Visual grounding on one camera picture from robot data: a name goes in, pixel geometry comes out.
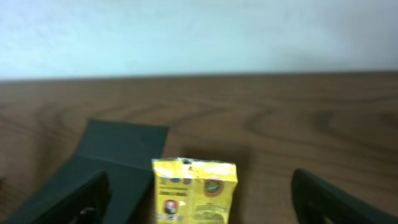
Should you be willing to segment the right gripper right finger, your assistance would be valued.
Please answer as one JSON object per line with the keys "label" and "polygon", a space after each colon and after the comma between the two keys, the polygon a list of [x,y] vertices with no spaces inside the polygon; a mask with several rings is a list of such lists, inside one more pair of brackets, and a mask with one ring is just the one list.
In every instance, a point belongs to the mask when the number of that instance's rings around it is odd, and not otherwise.
{"label": "right gripper right finger", "polygon": [[397,217],[379,210],[305,170],[296,169],[291,181],[292,203],[300,224],[397,223]]}

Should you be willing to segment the dark green box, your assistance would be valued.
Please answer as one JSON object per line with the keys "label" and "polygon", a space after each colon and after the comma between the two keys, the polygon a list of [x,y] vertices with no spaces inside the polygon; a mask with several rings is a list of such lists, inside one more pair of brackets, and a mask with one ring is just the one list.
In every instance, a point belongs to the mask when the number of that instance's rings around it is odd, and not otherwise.
{"label": "dark green box", "polygon": [[108,175],[111,199],[102,223],[146,222],[152,160],[167,139],[166,126],[90,121],[72,157],[6,223],[28,223],[27,211],[52,194],[98,171]]}

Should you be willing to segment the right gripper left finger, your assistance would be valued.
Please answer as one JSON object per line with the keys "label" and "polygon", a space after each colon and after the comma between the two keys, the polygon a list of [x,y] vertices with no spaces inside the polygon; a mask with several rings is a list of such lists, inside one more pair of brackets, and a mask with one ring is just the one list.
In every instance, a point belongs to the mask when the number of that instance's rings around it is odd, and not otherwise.
{"label": "right gripper left finger", "polygon": [[110,199],[108,175],[101,170],[35,204],[27,211],[27,221],[99,224],[103,222]]}

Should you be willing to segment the yellow snack packet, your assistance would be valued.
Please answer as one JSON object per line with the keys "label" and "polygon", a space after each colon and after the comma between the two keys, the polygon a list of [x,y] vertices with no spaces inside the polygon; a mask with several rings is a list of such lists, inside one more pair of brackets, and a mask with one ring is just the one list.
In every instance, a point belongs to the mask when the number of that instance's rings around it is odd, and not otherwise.
{"label": "yellow snack packet", "polygon": [[157,223],[227,224],[238,184],[236,164],[153,159]]}

